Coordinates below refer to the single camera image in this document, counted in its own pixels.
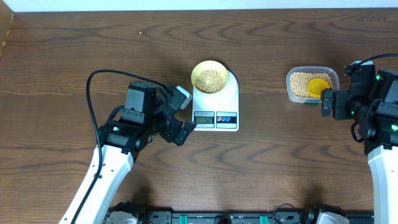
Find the wooden table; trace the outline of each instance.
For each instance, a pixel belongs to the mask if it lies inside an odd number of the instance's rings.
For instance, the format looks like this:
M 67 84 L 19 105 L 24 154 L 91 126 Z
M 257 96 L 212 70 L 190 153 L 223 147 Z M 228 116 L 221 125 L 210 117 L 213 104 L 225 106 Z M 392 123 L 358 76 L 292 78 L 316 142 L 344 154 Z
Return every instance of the wooden table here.
M 352 121 L 291 103 L 297 66 L 343 66 L 398 50 L 397 9 L 18 13 L 0 61 L 0 223 L 58 222 L 95 147 L 88 75 L 125 70 L 192 90 L 190 73 L 220 60 L 240 87 L 236 133 L 194 132 L 182 147 L 156 138 L 113 205 L 175 210 L 273 210 L 314 202 L 372 210 L 373 185 Z M 394 59 L 378 68 L 398 69 Z M 131 79 L 98 75 L 98 123 L 124 103 Z M 179 112 L 190 119 L 191 108 Z

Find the plastic container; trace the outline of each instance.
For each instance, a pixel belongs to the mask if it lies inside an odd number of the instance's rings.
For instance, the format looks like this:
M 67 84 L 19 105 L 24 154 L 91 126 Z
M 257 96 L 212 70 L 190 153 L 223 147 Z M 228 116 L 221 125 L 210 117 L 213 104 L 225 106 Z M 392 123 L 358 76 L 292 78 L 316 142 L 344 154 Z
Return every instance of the plastic container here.
M 326 73 L 331 78 L 331 82 L 333 84 L 333 89 L 334 90 L 340 89 L 340 83 L 338 82 L 338 76 L 337 76 L 336 72 L 331 68 L 316 67 L 316 66 L 295 67 L 295 68 L 291 69 L 291 71 L 286 76 L 287 95 L 289 96 L 289 99 L 291 100 L 291 102 L 294 102 L 294 103 L 320 103 L 321 102 L 321 99 L 319 99 L 319 98 L 301 97 L 301 96 L 296 96 L 293 93 L 292 87 L 290 86 L 290 76 L 295 72 Z

